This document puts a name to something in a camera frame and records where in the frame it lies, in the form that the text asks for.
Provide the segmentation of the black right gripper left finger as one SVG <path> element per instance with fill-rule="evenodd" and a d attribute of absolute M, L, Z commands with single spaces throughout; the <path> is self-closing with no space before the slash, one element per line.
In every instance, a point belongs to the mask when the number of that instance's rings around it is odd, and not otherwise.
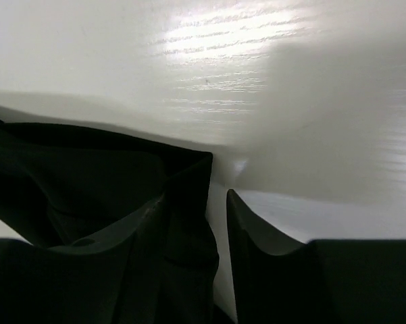
<path fill-rule="evenodd" d="M 164 197 L 69 246 L 0 238 L 0 323 L 152 323 Z"/>

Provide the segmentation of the black skirt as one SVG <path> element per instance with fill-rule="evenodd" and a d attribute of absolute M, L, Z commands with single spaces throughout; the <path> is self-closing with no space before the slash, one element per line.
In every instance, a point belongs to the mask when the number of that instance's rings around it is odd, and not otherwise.
<path fill-rule="evenodd" d="M 213 301 L 219 254 L 206 220 L 213 156 L 124 134 L 0 120 L 0 220 L 40 247 L 69 246 L 164 197 L 152 323 L 229 323 Z"/>

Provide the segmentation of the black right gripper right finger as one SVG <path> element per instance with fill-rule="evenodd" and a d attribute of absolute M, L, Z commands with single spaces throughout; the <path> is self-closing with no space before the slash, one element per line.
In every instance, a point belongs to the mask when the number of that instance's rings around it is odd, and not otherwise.
<path fill-rule="evenodd" d="M 226 197 L 239 323 L 406 323 L 406 240 L 302 243 Z"/>

